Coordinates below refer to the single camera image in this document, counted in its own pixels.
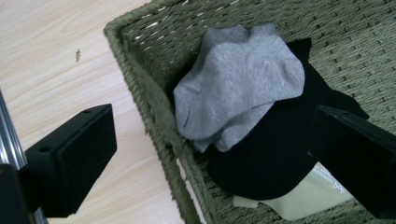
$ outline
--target sock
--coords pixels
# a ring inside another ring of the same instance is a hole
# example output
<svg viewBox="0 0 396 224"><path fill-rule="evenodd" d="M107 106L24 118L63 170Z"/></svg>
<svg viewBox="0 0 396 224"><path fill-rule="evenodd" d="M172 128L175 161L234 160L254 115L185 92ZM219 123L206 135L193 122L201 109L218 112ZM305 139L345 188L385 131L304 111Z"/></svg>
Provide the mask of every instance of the sock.
<svg viewBox="0 0 396 224"><path fill-rule="evenodd" d="M275 102L244 139L209 160L207 171L231 194L270 200L287 194L301 182L317 163L306 153L316 105L329 105L368 119L353 98L332 91L308 63L310 39L289 46L304 66L303 94Z"/></svg>
<svg viewBox="0 0 396 224"><path fill-rule="evenodd" d="M352 200L353 196L318 162L308 175L286 195L266 201L233 197L233 206L256 208L265 203L282 218L294 221Z"/></svg>
<svg viewBox="0 0 396 224"><path fill-rule="evenodd" d="M301 95L304 69L272 23L209 28L190 72L174 89L177 128L200 151L230 149L275 101Z"/></svg>

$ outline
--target wooden floor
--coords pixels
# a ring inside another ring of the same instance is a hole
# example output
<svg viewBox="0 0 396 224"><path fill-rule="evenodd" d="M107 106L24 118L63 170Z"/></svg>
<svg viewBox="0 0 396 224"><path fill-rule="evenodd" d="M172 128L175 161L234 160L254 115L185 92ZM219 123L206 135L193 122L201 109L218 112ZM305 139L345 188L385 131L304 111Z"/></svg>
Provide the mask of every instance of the wooden floor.
<svg viewBox="0 0 396 224"><path fill-rule="evenodd" d="M24 149L79 111L113 104L116 155L78 212L49 223L182 223L103 34L148 1L0 0L0 88Z"/></svg>

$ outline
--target gray sock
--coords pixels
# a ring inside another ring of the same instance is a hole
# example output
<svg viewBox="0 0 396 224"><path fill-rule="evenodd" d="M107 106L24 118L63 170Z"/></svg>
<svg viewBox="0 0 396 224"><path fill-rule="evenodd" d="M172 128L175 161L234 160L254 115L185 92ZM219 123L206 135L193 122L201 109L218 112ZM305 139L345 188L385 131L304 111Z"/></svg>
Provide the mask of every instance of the gray sock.
<svg viewBox="0 0 396 224"><path fill-rule="evenodd" d="M304 69L272 23L209 28L190 72L174 90L177 128L198 150L226 151L275 101L303 92Z"/></svg>

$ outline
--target wood grain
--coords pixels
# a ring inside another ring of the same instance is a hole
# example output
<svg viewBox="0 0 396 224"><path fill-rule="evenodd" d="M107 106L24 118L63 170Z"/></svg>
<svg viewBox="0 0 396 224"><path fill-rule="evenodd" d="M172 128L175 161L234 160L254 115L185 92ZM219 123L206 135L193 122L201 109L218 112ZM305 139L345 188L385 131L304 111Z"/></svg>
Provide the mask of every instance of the wood grain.
<svg viewBox="0 0 396 224"><path fill-rule="evenodd" d="M182 223L103 35L148 1L0 1L0 88L23 148L85 108L113 104L118 152L78 212L50 223Z"/></svg>

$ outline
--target screw hole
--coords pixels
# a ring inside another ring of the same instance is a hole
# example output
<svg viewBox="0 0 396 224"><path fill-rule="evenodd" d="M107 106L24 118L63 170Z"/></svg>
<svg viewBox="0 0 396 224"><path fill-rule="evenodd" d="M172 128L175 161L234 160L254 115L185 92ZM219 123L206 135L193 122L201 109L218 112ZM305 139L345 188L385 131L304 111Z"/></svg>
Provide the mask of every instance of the screw hole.
<svg viewBox="0 0 396 224"><path fill-rule="evenodd" d="M50 151L50 147L42 147L38 151L40 151L40 152L48 152L48 151Z"/></svg>

